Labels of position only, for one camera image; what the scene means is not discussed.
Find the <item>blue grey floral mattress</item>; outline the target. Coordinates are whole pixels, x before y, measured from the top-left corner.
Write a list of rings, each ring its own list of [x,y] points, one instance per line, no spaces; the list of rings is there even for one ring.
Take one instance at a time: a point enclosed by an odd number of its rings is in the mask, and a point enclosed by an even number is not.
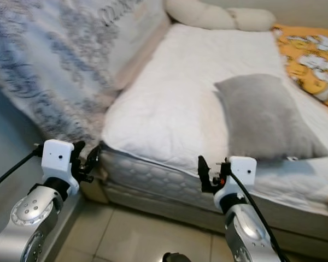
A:
[[[45,138],[91,149],[169,25],[165,0],[0,0],[0,92]]]

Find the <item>beige bolster cushion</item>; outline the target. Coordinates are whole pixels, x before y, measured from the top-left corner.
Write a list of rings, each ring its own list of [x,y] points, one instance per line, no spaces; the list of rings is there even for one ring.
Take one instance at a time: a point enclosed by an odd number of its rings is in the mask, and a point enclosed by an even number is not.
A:
[[[276,16],[261,8],[224,8],[201,0],[163,1],[167,14],[189,27],[267,32],[276,24]]]

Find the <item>grey pillow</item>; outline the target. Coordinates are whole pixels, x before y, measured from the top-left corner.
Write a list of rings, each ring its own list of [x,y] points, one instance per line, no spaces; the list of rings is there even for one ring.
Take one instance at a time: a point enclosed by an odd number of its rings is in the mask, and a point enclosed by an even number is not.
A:
[[[306,124],[278,77],[239,75],[214,87],[224,110],[230,155],[266,162],[328,157],[328,148]]]

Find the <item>dark robot right leg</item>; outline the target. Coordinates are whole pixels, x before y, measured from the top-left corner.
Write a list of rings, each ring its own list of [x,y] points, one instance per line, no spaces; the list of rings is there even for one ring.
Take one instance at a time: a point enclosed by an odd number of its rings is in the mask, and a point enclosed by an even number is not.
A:
[[[180,253],[166,253],[162,257],[162,262],[192,262],[189,257]]]

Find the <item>white quilted mattress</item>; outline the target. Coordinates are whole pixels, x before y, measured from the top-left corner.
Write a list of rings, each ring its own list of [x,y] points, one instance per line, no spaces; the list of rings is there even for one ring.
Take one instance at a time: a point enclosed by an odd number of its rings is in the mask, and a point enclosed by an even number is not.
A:
[[[215,83],[252,73],[278,77],[328,147],[328,107],[291,82],[273,33],[176,24],[105,115],[107,198],[222,234],[224,215],[201,192],[197,157],[213,165],[227,155]],[[251,193],[282,249],[328,260],[328,157],[259,164]]]

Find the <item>orange cartoon print blanket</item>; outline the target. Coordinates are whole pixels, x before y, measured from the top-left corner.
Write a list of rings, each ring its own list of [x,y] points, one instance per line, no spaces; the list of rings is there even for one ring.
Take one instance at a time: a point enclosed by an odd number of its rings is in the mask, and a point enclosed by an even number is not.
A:
[[[271,32],[288,76],[328,107],[328,28],[276,24]]]

